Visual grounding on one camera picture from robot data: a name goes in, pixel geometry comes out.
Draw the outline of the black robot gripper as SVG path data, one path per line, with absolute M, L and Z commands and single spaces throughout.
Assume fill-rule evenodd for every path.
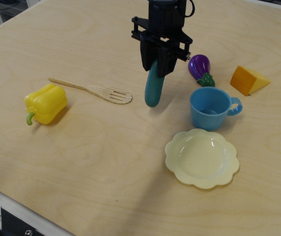
M 165 77 L 174 71 L 177 59 L 190 58 L 193 40 L 183 32 L 186 14 L 186 0 L 150 0 L 148 18 L 132 18 L 132 37 L 140 41 L 142 66 L 150 70 L 153 62 L 158 62 L 158 76 Z

